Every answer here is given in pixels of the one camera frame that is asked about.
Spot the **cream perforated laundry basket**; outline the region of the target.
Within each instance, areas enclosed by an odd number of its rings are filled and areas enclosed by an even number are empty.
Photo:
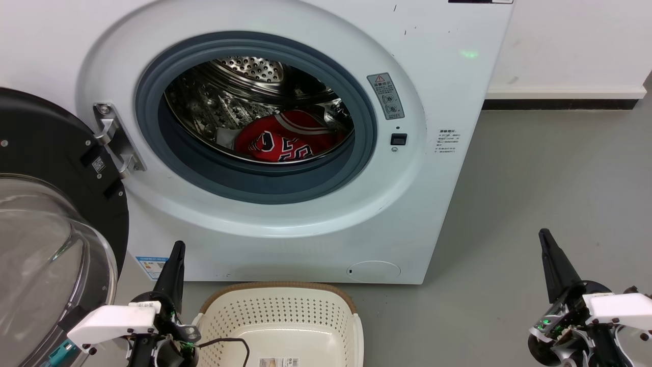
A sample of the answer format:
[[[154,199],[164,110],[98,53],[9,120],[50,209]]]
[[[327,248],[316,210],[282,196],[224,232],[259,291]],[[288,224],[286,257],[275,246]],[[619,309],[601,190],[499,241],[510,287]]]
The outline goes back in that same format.
[[[227,286],[204,302],[194,324],[204,348],[197,367],[259,367],[260,358],[300,358],[300,367],[364,367],[356,305],[322,283]]]

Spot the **white text label sticker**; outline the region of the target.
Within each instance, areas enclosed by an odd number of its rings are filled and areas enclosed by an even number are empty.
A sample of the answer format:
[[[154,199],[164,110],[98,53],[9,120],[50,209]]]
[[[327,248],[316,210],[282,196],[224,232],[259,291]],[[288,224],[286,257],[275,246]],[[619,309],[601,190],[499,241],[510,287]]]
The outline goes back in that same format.
[[[435,153],[448,154],[458,151],[461,133],[455,128],[439,128],[435,143]]]

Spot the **grey warning label sticker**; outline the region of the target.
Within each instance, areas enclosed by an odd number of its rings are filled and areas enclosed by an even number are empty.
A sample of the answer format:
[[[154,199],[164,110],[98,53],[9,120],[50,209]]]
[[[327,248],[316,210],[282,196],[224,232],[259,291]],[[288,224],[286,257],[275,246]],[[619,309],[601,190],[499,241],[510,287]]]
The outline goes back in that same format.
[[[373,92],[379,100],[385,119],[401,119],[405,117],[400,96],[389,73],[371,74],[366,77]]]

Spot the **white front-load washing machine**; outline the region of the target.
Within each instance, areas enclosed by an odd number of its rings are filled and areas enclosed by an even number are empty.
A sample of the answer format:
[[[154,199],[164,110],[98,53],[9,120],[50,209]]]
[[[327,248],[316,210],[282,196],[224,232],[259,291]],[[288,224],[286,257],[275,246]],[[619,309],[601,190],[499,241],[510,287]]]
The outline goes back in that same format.
[[[0,0],[0,88],[44,98],[95,135],[93,104],[112,103],[147,166],[122,178],[126,255],[169,257],[186,244],[188,281],[356,282],[356,263],[430,266],[515,0]],[[252,31],[333,58],[372,102],[377,141],[348,184],[299,203],[256,204],[202,190],[168,169],[138,126],[145,69],[191,37]],[[367,76],[389,73],[405,117],[387,120]],[[455,153],[435,153],[455,128]],[[393,133],[408,135],[391,146]]]

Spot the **round white filter cover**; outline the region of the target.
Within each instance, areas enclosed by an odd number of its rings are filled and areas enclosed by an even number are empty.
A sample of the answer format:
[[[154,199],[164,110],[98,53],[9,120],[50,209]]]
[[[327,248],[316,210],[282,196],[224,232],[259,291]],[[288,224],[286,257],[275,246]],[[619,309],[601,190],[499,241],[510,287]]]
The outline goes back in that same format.
[[[351,265],[346,274],[356,282],[388,284],[400,276],[401,269],[387,261],[368,260]]]

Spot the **silver metal door hinge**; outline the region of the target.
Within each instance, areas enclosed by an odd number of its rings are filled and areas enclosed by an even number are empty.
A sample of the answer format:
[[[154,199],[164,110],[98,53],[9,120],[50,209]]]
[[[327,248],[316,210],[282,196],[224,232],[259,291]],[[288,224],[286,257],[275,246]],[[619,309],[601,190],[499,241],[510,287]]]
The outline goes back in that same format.
[[[109,102],[95,103],[93,114],[98,128],[95,139],[112,155],[120,176],[126,178],[133,172],[147,171],[116,107]]]

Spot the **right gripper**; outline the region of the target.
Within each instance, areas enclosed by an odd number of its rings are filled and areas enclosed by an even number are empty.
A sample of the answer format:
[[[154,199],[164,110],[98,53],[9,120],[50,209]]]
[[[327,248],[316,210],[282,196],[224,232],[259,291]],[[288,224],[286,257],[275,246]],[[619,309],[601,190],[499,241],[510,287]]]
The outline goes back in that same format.
[[[539,240],[552,306],[529,330],[528,349],[532,357],[547,367],[636,367],[619,336],[629,327],[585,323],[589,314],[582,296],[613,292],[600,283],[582,281],[549,229],[541,228]],[[629,293],[639,292],[632,286],[623,294]],[[641,330],[629,329],[638,332],[645,342],[652,340]]]

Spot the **grey rubber door gasket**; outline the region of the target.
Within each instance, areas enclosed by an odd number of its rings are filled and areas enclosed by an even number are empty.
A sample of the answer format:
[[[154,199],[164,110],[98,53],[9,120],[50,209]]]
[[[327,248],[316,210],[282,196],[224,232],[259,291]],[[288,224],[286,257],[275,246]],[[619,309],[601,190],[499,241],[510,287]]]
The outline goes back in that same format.
[[[351,105],[352,141],[323,158],[275,167],[229,158],[191,137],[162,105],[167,85],[200,63],[249,52],[297,66],[333,86]],[[204,34],[166,49],[145,69],[134,109],[145,142],[168,169],[212,194],[256,204],[305,202],[342,188],[368,165],[377,141],[372,102],[348,70],[300,42],[252,31]]]

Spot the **red basketball jersey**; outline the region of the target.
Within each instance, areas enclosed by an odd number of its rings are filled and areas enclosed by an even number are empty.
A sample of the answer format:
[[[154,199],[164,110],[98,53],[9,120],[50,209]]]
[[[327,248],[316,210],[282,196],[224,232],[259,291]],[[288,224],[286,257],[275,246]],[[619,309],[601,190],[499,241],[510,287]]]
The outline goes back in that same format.
[[[266,163],[315,158],[336,148],[345,133],[301,110],[284,111],[251,122],[234,140],[238,153]]]

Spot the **black washer door with glass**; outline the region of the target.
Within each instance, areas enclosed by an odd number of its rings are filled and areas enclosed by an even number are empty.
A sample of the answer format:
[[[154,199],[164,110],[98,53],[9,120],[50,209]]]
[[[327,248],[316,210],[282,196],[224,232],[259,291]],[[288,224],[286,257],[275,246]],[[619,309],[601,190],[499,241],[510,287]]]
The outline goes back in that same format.
[[[96,174],[101,156],[106,168]],[[83,362],[68,319],[111,304],[129,232],[114,160],[74,114],[0,88],[0,367]]]

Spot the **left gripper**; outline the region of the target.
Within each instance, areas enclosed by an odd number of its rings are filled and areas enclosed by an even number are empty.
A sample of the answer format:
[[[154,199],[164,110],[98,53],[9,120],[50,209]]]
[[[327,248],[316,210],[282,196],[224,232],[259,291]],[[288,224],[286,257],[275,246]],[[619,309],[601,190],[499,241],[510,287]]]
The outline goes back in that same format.
[[[127,334],[127,367],[196,367],[198,352],[191,346],[198,341],[196,327],[184,325],[182,291],[185,274],[186,244],[177,240],[161,270],[153,292],[133,298],[135,302],[158,301],[160,311],[154,315],[153,325],[145,331],[130,330]]]

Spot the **black baseboard strip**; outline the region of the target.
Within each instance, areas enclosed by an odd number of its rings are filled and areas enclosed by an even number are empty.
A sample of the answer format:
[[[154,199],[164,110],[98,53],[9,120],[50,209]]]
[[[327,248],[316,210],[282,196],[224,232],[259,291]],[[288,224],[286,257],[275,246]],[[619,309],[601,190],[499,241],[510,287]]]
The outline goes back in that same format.
[[[568,99],[486,99],[483,111],[631,111],[639,100],[568,98]]]

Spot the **perforated stainless steel drum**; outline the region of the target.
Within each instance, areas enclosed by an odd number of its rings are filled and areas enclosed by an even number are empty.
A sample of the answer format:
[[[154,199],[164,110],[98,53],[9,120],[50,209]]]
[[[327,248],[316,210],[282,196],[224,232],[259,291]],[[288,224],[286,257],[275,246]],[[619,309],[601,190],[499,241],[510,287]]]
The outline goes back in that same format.
[[[236,160],[264,165],[303,164],[334,155],[354,141],[354,120],[335,91],[286,63],[254,56],[225,57],[194,66],[165,90],[173,116],[205,146]],[[326,153],[301,161],[266,163],[238,153],[234,140],[256,119],[301,110],[324,119],[345,139]]]

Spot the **blue energy label sticker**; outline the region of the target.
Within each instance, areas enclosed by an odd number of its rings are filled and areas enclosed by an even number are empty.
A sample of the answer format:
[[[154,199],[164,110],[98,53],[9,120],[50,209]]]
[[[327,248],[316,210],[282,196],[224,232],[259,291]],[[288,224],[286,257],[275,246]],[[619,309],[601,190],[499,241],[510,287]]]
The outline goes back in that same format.
[[[157,281],[169,258],[158,256],[135,256],[135,259],[138,261],[145,274],[147,274],[151,280]]]

